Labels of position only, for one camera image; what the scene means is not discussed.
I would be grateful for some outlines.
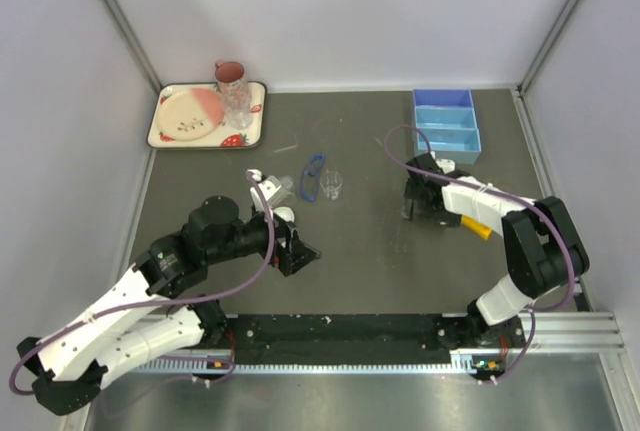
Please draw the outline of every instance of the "blue loop object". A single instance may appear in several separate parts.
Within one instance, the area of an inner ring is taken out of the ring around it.
[[[320,171],[322,171],[322,167],[324,166],[324,160],[324,154],[314,154],[302,170],[302,176],[300,176],[300,197],[310,203],[316,200],[316,195],[318,194],[318,179],[320,177]],[[311,178],[311,180],[313,180],[313,193],[311,193],[311,196],[304,190],[305,178]]]

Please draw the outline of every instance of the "table surface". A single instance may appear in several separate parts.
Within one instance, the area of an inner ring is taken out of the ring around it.
[[[522,196],[541,196],[523,131],[508,90],[474,91],[482,153],[461,166],[479,180]],[[227,313],[454,313],[506,273],[501,238],[488,241],[461,227],[406,221],[400,208],[406,171],[382,141],[411,122],[409,92],[271,94],[262,141],[253,149],[160,150],[156,154],[132,257],[178,230],[189,212],[213,195],[232,197],[250,215],[248,168],[296,182],[315,153],[344,178],[341,199],[318,196],[293,205],[302,240],[322,259],[284,278],[269,269],[249,289],[224,299]],[[391,150],[410,158],[408,131]],[[260,265],[250,256],[216,265],[186,295],[230,288]]]

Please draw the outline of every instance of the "blue box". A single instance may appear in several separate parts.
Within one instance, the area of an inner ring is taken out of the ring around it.
[[[474,164],[482,151],[471,90],[416,89],[413,91],[414,125],[429,140],[437,158],[459,164]],[[427,143],[414,136],[416,154],[427,151]]]

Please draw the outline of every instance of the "blue glasses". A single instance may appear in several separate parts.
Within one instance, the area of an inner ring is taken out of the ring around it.
[[[300,197],[305,201],[314,202],[316,195],[318,194],[318,179],[320,177],[320,171],[324,166],[324,154],[314,154],[307,165],[302,170],[302,176],[300,177]],[[310,184],[313,185],[313,191],[308,194],[307,189],[310,188]]]

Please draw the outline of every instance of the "strawberry print tray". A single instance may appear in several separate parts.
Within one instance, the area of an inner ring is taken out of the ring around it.
[[[260,142],[262,135],[262,117],[264,115],[264,101],[267,95],[267,88],[262,83],[250,82],[249,89],[251,90],[251,112],[254,114],[253,122],[251,125],[243,130],[235,129],[231,124],[227,123],[226,119],[222,118],[222,121],[217,126],[212,126],[207,119],[207,114],[198,116],[185,115],[185,122],[180,119],[179,124],[188,127],[190,133],[185,133],[185,140],[174,139],[167,136],[162,132],[162,122],[159,122],[159,110],[165,101],[174,97],[174,101],[178,101],[175,97],[182,97],[185,92],[190,90],[210,90],[218,92],[216,83],[203,83],[203,84],[172,84],[164,88],[158,96],[158,102],[156,103],[156,109],[153,113],[153,121],[151,121],[151,129],[149,129],[149,136],[147,142],[149,146],[153,148],[252,148]],[[181,107],[176,106],[175,111],[173,108],[171,112],[181,112]],[[193,107],[190,103],[185,102],[185,113],[193,113]]]

